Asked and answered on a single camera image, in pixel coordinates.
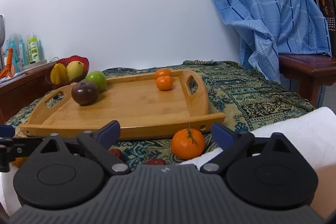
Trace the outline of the red jujube date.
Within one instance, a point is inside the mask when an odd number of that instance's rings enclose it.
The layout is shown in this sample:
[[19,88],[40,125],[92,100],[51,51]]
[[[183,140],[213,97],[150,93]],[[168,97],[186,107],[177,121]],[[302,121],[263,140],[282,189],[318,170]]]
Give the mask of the red jujube date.
[[165,161],[162,159],[151,159],[145,163],[146,165],[165,165]]
[[122,152],[119,149],[110,149],[109,153],[111,153],[112,155],[114,155],[116,158],[120,160],[123,159]]

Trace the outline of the mandarin with stem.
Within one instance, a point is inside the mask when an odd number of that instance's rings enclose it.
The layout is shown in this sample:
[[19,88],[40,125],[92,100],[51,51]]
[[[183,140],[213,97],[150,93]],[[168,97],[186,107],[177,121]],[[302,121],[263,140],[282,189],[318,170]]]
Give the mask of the mandarin with stem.
[[171,152],[182,160],[199,157],[206,146],[203,134],[190,126],[179,130],[171,139]]

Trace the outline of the large orange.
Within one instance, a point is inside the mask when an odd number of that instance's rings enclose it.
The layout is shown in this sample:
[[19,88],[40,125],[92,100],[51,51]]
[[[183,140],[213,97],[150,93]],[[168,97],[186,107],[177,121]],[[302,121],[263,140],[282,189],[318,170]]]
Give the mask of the large orange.
[[11,162],[11,165],[15,166],[17,168],[20,168],[25,163],[25,161],[27,159],[28,159],[28,157],[19,157],[19,158],[16,158],[14,161]]

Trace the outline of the wooden sideboard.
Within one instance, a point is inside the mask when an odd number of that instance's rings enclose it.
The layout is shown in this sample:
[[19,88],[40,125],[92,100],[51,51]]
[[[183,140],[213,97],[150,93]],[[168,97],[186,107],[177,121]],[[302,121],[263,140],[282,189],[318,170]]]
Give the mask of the wooden sideboard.
[[54,63],[46,64],[43,69],[38,69],[34,73],[19,77],[1,86],[1,124],[52,90],[45,76],[47,70],[53,65]]

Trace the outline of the dark purple round fruit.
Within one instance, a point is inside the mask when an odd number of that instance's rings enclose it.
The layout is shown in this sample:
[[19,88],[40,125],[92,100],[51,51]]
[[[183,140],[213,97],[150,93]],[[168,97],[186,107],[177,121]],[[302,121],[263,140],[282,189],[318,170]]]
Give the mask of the dark purple round fruit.
[[76,83],[71,90],[72,99],[80,106],[94,103],[98,99],[99,90],[95,83],[82,80]]

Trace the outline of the white flat box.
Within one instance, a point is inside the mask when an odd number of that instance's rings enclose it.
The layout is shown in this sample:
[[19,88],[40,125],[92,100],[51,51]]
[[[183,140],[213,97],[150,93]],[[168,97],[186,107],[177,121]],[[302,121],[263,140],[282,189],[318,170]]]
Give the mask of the white flat box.
[[32,63],[32,64],[29,64],[29,65],[25,65],[25,66],[21,67],[21,72],[29,71],[29,70],[31,70],[33,68],[38,67],[38,66],[45,65],[46,63],[47,63],[47,60],[44,59],[44,60],[39,61],[37,63]]

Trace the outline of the wooden serving tray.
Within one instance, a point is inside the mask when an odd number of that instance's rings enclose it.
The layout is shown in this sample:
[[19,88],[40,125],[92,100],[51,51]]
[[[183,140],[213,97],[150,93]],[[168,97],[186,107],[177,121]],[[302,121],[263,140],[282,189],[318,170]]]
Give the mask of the wooden serving tray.
[[58,133],[71,138],[117,120],[120,140],[135,140],[169,138],[187,127],[209,132],[213,123],[224,121],[224,113],[210,112],[207,89],[197,72],[171,74],[173,88],[165,92],[156,87],[154,73],[108,79],[106,91],[88,106],[72,99],[72,85],[58,88],[37,104],[19,128],[27,136]]

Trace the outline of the green apple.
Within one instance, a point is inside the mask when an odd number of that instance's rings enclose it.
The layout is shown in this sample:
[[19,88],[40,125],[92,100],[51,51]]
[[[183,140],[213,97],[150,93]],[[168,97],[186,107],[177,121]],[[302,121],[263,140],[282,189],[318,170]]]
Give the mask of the green apple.
[[102,71],[91,71],[87,74],[86,81],[91,81],[97,85],[99,92],[103,92],[106,90],[107,81],[104,73]]

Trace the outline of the teal spray bottle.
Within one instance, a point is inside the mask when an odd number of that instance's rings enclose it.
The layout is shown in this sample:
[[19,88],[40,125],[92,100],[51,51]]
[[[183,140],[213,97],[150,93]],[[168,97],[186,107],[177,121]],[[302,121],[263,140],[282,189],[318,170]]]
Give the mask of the teal spray bottle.
[[19,37],[18,51],[19,51],[19,60],[21,62],[21,67],[25,67],[26,65],[28,65],[28,61],[27,61],[27,55],[26,55],[26,47],[25,47],[25,43],[23,41],[22,36]]
[[10,48],[13,49],[12,64],[15,68],[15,73],[19,73],[21,70],[20,70],[19,58],[17,54],[17,45],[15,43],[15,39],[13,35],[10,36]]

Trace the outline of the yellow starfruit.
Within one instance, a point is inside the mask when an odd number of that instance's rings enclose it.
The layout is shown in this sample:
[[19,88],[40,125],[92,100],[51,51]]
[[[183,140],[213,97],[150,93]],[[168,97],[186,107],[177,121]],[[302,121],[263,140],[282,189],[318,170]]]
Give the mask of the yellow starfruit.
[[62,63],[56,63],[50,73],[53,84],[66,84],[68,82],[66,67]]

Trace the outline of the yellow mango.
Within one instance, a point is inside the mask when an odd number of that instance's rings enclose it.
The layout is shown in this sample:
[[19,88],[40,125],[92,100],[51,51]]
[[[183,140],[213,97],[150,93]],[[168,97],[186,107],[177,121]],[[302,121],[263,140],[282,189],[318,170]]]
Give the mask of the yellow mango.
[[66,67],[68,81],[80,77],[84,72],[84,64],[80,61],[72,61]]

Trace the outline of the white towel right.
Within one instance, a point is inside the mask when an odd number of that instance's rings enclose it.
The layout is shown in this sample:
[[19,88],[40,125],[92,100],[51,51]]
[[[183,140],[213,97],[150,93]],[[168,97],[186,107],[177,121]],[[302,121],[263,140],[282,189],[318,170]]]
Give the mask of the white towel right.
[[284,134],[306,161],[319,170],[335,166],[336,116],[328,107],[321,107],[299,118],[270,124],[252,131],[256,137]]

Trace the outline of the green white bottle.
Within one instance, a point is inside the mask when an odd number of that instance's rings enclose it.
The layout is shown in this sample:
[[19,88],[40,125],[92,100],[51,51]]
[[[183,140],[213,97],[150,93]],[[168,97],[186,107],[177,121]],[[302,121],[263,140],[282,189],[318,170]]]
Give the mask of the green white bottle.
[[34,33],[32,33],[31,36],[29,37],[28,44],[30,53],[30,63],[38,63],[40,61],[39,44],[37,37],[34,35]]

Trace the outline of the red fruit bowl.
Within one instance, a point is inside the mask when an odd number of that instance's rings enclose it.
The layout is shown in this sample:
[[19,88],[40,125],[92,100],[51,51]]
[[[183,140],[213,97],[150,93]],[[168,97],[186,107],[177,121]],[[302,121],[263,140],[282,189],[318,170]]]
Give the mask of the red fruit bowl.
[[86,57],[74,55],[63,58],[47,70],[45,79],[53,89],[85,79],[89,71],[89,60]]

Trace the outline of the middle mandarin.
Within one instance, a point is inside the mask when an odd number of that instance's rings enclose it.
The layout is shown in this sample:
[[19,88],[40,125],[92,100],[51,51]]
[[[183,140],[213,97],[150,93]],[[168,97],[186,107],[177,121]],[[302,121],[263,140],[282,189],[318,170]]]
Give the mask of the middle mandarin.
[[156,79],[155,84],[160,91],[168,91],[173,88],[173,79],[171,76],[160,76]]

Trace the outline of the far mandarin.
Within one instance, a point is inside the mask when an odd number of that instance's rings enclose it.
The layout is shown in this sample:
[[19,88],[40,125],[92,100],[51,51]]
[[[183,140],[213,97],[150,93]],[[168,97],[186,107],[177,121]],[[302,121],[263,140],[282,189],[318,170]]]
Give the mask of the far mandarin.
[[163,76],[171,76],[171,70],[167,69],[167,68],[162,68],[162,69],[158,69],[154,73],[154,78],[155,79],[157,79],[159,77],[163,77]]

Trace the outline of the dark wooden side table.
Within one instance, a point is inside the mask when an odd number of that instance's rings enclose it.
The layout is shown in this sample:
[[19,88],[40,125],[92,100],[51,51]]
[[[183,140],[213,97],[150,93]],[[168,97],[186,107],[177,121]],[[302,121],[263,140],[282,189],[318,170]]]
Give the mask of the dark wooden side table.
[[298,81],[298,94],[317,103],[318,89],[335,84],[335,57],[325,55],[279,55],[280,73]]

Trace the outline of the blue checked cloth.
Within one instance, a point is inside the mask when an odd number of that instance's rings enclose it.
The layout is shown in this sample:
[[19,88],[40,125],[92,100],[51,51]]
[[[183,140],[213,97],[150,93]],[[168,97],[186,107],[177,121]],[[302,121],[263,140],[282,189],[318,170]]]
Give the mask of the blue checked cloth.
[[213,0],[240,35],[240,63],[280,82],[280,54],[331,55],[327,22],[314,0]]

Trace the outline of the dark patterned cabinet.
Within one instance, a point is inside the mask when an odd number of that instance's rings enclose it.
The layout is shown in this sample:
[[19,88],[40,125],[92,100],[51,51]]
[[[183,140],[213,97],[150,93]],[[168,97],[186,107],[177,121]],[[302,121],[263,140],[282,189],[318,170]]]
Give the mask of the dark patterned cabinet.
[[326,18],[327,27],[329,30],[330,43],[331,43],[331,53],[335,57],[335,0],[318,0],[320,10],[323,13],[323,16]]

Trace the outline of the orange handled tool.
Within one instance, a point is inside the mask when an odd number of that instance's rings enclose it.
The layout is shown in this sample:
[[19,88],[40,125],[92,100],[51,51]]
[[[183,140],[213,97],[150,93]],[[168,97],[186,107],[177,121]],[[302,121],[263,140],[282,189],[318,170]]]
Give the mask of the orange handled tool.
[[15,75],[15,67],[12,64],[12,60],[13,60],[13,49],[9,48],[7,59],[6,59],[6,66],[1,71],[0,79],[5,78],[5,77],[13,77]]

